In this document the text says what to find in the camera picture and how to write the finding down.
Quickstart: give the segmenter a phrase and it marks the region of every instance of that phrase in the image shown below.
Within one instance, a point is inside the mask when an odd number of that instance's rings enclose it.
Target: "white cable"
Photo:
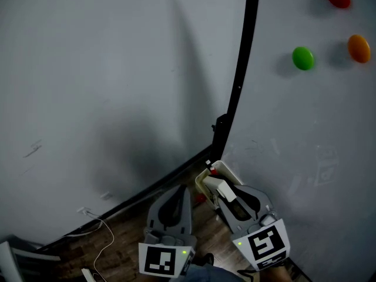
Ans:
[[[113,244],[113,242],[115,241],[115,236],[113,235],[113,233],[112,233],[111,229],[109,228],[109,226],[108,226],[108,225],[107,225],[102,219],[99,219],[99,218],[96,218],[96,217],[92,217],[92,216],[90,216],[89,214],[92,214],[92,215],[95,216],[95,214],[91,213],[90,211],[84,211],[83,213],[84,213],[85,215],[91,217],[92,219],[100,220],[102,223],[104,223],[105,226],[107,227],[107,229],[110,231],[110,233],[111,233],[111,235],[112,235],[112,241],[111,241],[111,243],[108,244],[107,246],[105,246],[103,249],[101,249],[101,251],[99,252],[98,256],[96,256],[96,258],[95,258],[95,260],[94,260],[94,264],[93,264],[93,265],[94,265],[94,269],[95,269],[95,271],[100,275],[100,277],[104,280],[104,282],[107,282],[106,279],[103,278],[103,276],[100,274],[100,272],[96,269],[96,267],[95,267],[95,263],[96,263],[97,259],[99,258],[100,254],[102,254],[102,252],[103,252],[106,248],[108,248],[109,246],[111,246],[111,245]]]
[[[103,223],[100,222],[98,228],[96,228],[95,230],[88,231],[88,232],[82,233],[82,234],[68,234],[68,235],[65,235],[64,237],[79,237],[79,236],[89,235],[89,234],[91,234],[91,233],[93,233],[95,231],[98,231],[102,226],[103,226]]]

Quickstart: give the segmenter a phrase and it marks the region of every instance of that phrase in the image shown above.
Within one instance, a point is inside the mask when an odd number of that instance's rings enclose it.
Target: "small white object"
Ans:
[[[274,216],[268,214],[267,216],[265,216],[265,218],[260,222],[260,225],[265,227],[265,226],[268,226],[269,224],[272,224],[274,223],[275,221],[277,221]]]
[[[154,269],[154,270],[158,270],[159,267],[160,267],[159,264],[151,264],[151,265],[150,265],[150,268],[152,268],[152,269]]]
[[[231,171],[231,169],[221,160],[215,161],[213,163],[213,167],[216,169],[217,173],[225,176],[228,178],[230,182],[232,182],[234,185],[243,185],[244,183]],[[213,204],[211,201],[212,195],[208,188],[204,185],[203,180],[205,177],[209,176],[210,170],[206,168],[203,172],[201,172],[197,177],[196,177],[196,187],[200,193],[203,193],[207,200],[206,203],[212,208],[216,209],[216,206]]]
[[[102,200],[109,200],[109,199],[111,199],[113,197],[113,195],[109,192],[109,191],[107,191],[106,193],[104,193],[104,194],[102,194],[101,196],[100,196],[100,198],[102,199]]]
[[[82,213],[83,215],[86,215],[86,212],[91,211],[90,208],[81,207],[80,209],[77,209],[77,213]]]
[[[87,268],[82,268],[81,271],[87,282],[95,282],[92,273]]]
[[[278,145],[277,145],[277,141],[276,141],[276,139],[275,139],[275,138],[271,138],[271,139],[270,139],[270,142],[271,142],[271,145],[272,145],[272,147],[273,147],[274,152],[276,153],[276,155],[280,155],[281,152],[280,152],[280,150],[279,150],[279,148],[278,148]]]
[[[226,198],[229,203],[236,199],[234,191],[232,191],[230,186],[224,180],[207,176],[203,182],[213,194],[217,194],[218,192],[221,196]]]

